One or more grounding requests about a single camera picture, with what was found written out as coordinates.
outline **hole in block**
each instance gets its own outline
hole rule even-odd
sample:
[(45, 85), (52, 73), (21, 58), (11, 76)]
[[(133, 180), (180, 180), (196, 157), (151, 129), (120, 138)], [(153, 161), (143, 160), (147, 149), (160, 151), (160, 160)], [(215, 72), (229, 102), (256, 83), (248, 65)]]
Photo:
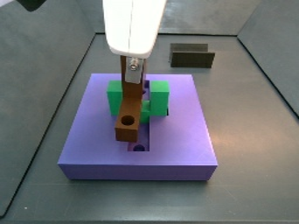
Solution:
[(131, 116), (131, 115), (124, 115), (121, 117), (121, 123), (125, 125), (125, 126), (129, 126), (135, 123), (135, 118)]
[(141, 144), (139, 144), (135, 146), (133, 151), (145, 151), (145, 147)]

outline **gray floor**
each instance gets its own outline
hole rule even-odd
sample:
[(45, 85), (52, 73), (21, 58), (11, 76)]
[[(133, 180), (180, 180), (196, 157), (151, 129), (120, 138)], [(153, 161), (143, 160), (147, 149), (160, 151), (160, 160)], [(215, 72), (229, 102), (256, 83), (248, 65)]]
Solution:
[[(171, 68), (171, 43), (208, 43), (212, 69)], [(159, 36), (149, 74), (192, 74), (219, 168), (209, 182), (69, 181), (56, 165), (89, 75), (119, 73), (97, 35), (3, 221), (298, 221), (299, 125), (233, 37)]]

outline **purple platform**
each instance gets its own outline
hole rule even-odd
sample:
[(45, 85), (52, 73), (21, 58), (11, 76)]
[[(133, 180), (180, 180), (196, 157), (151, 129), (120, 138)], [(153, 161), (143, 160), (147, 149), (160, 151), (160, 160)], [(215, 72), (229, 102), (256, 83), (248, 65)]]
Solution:
[(120, 74), (92, 74), (59, 160), (69, 179), (211, 178), (217, 160), (192, 76), (148, 74), (145, 78), (168, 81), (171, 89), (169, 115), (151, 117), (149, 151), (131, 151), (127, 143), (115, 140), (107, 87)]

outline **brown wooden block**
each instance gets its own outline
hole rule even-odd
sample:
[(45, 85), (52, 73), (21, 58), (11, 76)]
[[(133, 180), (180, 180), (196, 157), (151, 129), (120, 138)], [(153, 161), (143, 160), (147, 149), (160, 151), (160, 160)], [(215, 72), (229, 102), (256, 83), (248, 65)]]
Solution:
[(121, 87), (123, 87), (123, 101), (120, 105), (119, 115), (116, 118), (116, 140), (121, 142), (136, 142), (137, 141), (137, 128), (140, 123), (141, 113), (141, 100), (144, 82), (139, 84), (125, 82), (127, 72), (127, 57), (120, 56), (121, 66)]
[(116, 140), (136, 142), (140, 123), (141, 100), (124, 98), (116, 119)]

